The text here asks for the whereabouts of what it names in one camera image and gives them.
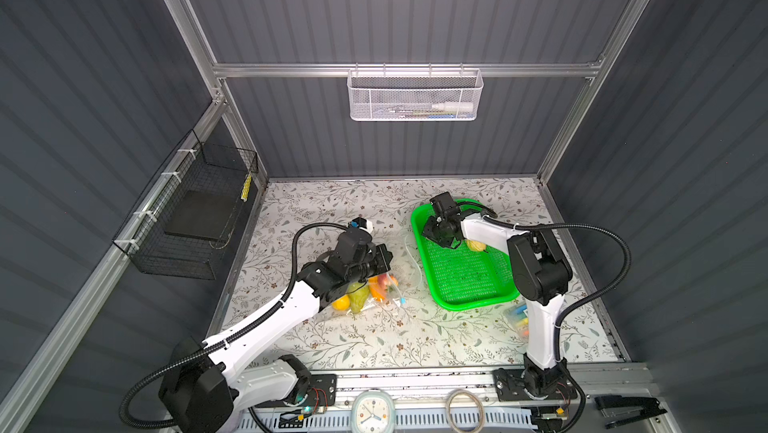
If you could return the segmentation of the orange carrot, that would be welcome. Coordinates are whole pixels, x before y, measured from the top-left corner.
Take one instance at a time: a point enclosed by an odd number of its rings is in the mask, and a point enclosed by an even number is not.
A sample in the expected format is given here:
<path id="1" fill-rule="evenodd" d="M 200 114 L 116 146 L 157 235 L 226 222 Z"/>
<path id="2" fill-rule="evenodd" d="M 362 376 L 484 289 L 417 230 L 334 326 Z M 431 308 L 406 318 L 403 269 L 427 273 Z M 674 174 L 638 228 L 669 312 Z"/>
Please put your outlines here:
<path id="1" fill-rule="evenodd" d="M 370 278 L 368 280 L 368 288 L 371 297 L 377 302 L 387 301 L 387 289 L 382 285 L 382 282 L 378 277 Z"/>

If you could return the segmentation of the red yellow peach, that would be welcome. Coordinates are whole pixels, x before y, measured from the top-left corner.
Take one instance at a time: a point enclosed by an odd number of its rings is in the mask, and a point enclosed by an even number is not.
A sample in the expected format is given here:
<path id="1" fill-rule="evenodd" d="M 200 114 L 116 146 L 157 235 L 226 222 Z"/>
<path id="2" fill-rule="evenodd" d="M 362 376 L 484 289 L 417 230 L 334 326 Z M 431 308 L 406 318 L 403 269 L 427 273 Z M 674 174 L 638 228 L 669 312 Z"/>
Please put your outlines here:
<path id="1" fill-rule="evenodd" d="M 391 274 L 384 274 L 382 279 L 382 285 L 386 289 L 394 289 L 399 286 L 398 280 Z"/>

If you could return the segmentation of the green pear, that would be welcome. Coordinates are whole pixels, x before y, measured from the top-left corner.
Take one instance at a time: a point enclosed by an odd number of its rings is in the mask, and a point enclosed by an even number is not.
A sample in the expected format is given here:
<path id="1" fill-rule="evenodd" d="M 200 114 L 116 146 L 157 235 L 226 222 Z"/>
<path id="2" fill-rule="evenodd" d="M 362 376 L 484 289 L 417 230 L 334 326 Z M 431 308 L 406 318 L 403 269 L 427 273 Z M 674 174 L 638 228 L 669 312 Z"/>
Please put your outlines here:
<path id="1" fill-rule="evenodd" d="M 365 307 L 369 295 L 370 288 L 367 282 L 350 284 L 347 291 L 347 296 L 350 302 L 350 311 L 353 314 L 360 313 Z"/>

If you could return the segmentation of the orange fruit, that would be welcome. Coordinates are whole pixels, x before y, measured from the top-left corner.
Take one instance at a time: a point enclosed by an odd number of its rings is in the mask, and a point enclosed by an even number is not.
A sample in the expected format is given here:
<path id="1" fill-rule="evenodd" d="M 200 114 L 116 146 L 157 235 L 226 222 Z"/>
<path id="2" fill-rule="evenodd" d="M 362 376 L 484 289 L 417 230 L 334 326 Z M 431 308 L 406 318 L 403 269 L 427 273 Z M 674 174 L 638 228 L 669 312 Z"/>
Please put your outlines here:
<path id="1" fill-rule="evenodd" d="M 343 295 L 332 303 L 332 307 L 336 311 L 348 311 L 351 307 L 351 300 L 348 295 Z"/>

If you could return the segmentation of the clear zip top bag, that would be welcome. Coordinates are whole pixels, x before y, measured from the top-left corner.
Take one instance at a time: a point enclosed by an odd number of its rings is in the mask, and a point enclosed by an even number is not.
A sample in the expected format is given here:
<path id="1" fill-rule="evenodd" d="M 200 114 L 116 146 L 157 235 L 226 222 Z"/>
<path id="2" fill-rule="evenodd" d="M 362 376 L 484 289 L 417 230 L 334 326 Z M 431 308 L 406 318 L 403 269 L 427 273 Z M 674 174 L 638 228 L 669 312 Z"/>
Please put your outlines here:
<path id="1" fill-rule="evenodd" d="M 375 244 L 372 235 L 364 228 L 352 226 L 342 232 L 335 248 L 323 253 L 318 260 L 324 272 L 330 274 L 330 285 L 321 288 L 320 310 L 343 298 L 349 300 L 352 309 L 353 297 L 365 292 L 378 302 L 399 299 L 400 307 L 405 301 L 396 277 L 391 273 L 393 253 L 385 244 Z"/>

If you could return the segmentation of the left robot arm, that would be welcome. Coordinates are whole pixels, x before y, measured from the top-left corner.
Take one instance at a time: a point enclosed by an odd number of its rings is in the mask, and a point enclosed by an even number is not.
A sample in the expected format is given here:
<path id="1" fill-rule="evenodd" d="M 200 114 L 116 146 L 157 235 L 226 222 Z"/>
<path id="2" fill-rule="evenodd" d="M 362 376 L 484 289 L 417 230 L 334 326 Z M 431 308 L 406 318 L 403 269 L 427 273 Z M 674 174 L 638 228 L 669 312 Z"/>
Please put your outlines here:
<path id="1" fill-rule="evenodd" d="M 291 247 L 291 279 L 286 290 L 246 319 L 201 343 L 180 343 L 173 357 L 192 361 L 164 374 L 158 396 L 182 432 L 216 432 L 232 415 L 278 402 L 302 404 L 311 375 L 295 356 L 285 354 L 253 372 L 247 369 L 286 332 L 339 300 L 369 279 L 391 269 L 392 253 L 375 244 L 357 223 L 341 230 L 325 257 L 299 265 Z"/>

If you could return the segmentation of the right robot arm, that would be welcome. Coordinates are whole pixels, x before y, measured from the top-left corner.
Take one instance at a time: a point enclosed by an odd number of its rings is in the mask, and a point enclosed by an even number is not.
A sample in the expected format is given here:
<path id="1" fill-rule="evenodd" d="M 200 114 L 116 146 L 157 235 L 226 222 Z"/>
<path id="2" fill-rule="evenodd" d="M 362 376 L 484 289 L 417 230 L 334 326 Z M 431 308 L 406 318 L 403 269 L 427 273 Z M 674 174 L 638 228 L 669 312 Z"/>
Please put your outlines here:
<path id="1" fill-rule="evenodd" d="M 430 199 L 433 215 L 422 235 L 442 248 L 474 241 L 507 254 L 513 282 L 527 307 L 528 346 L 521 384 L 534 399 L 565 383 L 558 315 L 573 272 L 554 234 L 544 225 L 504 223 L 490 209 L 457 202 L 444 192 Z"/>

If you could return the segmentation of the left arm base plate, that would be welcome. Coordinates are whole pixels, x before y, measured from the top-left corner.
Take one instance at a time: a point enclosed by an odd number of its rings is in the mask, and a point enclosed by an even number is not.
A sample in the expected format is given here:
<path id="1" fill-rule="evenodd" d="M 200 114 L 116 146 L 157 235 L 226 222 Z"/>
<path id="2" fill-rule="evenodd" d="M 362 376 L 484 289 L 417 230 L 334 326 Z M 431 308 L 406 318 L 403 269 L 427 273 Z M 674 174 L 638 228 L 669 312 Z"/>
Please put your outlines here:
<path id="1" fill-rule="evenodd" d="M 300 379 L 297 385 L 282 399 L 265 401 L 257 408 L 267 407 L 329 407 L 335 404 L 338 376 L 336 374 L 311 374 Z"/>

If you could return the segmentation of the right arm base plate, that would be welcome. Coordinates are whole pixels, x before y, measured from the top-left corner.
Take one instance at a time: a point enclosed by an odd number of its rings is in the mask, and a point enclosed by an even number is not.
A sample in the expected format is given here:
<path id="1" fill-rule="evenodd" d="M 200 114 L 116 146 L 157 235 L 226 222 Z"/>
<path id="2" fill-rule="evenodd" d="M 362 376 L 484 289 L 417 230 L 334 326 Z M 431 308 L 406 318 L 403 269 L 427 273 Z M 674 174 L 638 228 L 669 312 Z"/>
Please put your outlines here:
<path id="1" fill-rule="evenodd" d="M 520 368 L 497 368 L 492 372 L 492 384 L 500 401 L 544 401 L 562 400 L 569 404 L 579 397 L 572 382 L 559 377 L 552 386 L 534 390 L 525 380 L 525 370 Z"/>

